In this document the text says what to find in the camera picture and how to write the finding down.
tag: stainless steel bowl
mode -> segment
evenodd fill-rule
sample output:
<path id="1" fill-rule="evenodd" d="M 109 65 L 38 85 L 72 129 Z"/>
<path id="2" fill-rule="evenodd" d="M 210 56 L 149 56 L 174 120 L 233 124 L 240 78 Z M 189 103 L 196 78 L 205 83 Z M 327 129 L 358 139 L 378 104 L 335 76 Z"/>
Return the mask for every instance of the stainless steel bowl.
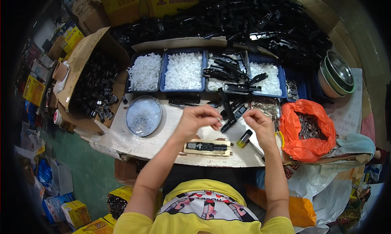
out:
<path id="1" fill-rule="evenodd" d="M 344 86 L 354 85 L 354 78 L 348 64 L 335 51 L 328 50 L 326 52 L 326 66 L 335 81 L 341 85 L 342 88 Z"/>
<path id="2" fill-rule="evenodd" d="M 150 128 L 149 130 L 147 130 L 147 124 L 145 123 L 145 119 L 144 121 L 140 121 L 137 123 L 136 127 L 133 128 L 131 125 L 130 125 L 130 122 L 131 121 L 128 121 L 128 113 L 130 113 L 130 109 L 131 107 L 135 104 L 136 101 L 138 100 L 141 100 L 141 99 L 147 99 L 147 100 L 152 100 L 154 102 L 156 102 L 157 104 L 159 104 L 159 112 L 160 114 L 157 114 L 156 116 L 156 126 L 154 128 Z M 126 123 L 126 126 L 129 130 L 130 133 L 134 134 L 134 135 L 137 135 L 137 136 L 140 136 L 140 137 L 145 137 L 145 136 L 148 136 L 150 134 L 152 134 L 153 132 L 155 132 L 155 130 L 159 127 L 159 124 L 161 122 L 161 117 L 162 117 L 162 108 L 161 108 L 161 104 L 159 103 L 159 100 L 154 98 L 153 96 L 150 96 L 150 95 L 142 95 L 136 99 L 134 99 L 129 107 L 127 108 L 126 110 L 126 115 L 125 115 L 125 123 Z"/>

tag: white bowl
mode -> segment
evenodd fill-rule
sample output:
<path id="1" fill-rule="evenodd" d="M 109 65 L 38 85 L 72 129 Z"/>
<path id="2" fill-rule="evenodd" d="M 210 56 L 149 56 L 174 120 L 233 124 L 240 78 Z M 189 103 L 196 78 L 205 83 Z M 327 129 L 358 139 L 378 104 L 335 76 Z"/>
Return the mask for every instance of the white bowl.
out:
<path id="1" fill-rule="evenodd" d="M 337 92 L 335 92 L 335 90 L 333 90 L 331 85 L 326 80 L 325 75 L 323 74 L 323 72 L 322 72 L 320 67 L 319 67 L 319 70 L 318 70 L 318 79 L 319 79 L 320 87 L 322 88 L 322 90 L 325 93 L 325 95 L 327 95 L 328 97 L 330 97 L 330 98 L 338 98 L 338 97 L 345 96 L 345 95 L 340 95 Z"/>

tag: metal bowl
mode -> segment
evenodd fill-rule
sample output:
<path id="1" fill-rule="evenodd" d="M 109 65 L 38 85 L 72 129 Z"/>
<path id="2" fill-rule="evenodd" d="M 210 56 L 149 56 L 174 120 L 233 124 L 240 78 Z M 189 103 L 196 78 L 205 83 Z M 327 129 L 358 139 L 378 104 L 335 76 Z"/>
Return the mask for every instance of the metal bowl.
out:
<path id="1" fill-rule="evenodd" d="M 141 100 L 152 101 L 151 104 L 154 104 L 153 102 L 157 103 L 156 111 L 145 109 L 147 104 L 139 104 Z M 159 100 L 150 95 L 142 95 L 130 103 L 126 110 L 125 122 L 130 133 L 145 137 L 155 132 L 159 127 L 161 117 L 162 109 Z"/>
<path id="2" fill-rule="evenodd" d="M 333 75 L 331 75 L 333 69 L 330 63 L 327 61 L 327 57 L 325 57 L 323 64 L 324 64 L 323 72 L 325 74 L 325 77 L 336 92 L 338 92 L 341 95 L 353 93 L 354 89 L 356 88 L 356 84 L 353 84 L 353 86 L 349 86 L 345 83 L 338 83 L 334 79 Z"/>
<path id="3" fill-rule="evenodd" d="M 328 50 L 326 52 L 326 66 L 330 71 L 330 74 L 337 81 L 337 83 L 344 88 L 353 87 L 354 78 L 351 73 L 351 70 L 345 60 L 338 55 L 335 51 Z"/>

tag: orange plastic bag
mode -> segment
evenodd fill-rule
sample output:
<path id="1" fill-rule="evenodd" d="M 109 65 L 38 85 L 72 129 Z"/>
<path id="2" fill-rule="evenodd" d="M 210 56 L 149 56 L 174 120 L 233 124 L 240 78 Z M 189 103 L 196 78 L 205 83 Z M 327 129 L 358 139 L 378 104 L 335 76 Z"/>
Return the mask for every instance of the orange plastic bag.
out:
<path id="1" fill-rule="evenodd" d="M 318 126 L 327 140 L 315 138 L 300 140 L 301 124 L 295 112 L 315 115 L 318 119 Z M 316 102 L 299 99 L 295 103 L 284 104 L 280 121 L 280 131 L 285 137 L 283 150 L 295 160 L 315 162 L 335 146 L 334 123 L 327 116 L 325 109 Z"/>

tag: blue plastic bag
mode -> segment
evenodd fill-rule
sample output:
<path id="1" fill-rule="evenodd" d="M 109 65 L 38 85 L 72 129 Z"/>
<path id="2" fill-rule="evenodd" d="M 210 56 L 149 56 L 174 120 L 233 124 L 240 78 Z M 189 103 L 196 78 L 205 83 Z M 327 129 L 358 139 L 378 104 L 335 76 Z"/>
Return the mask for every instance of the blue plastic bag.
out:
<path id="1" fill-rule="evenodd" d="M 49 183 L 52 182 L 52 169 L 47 165 L 46 160 L 43 158 L 38 165 L 37 178 L 44 187 L 49 187 Z"/>

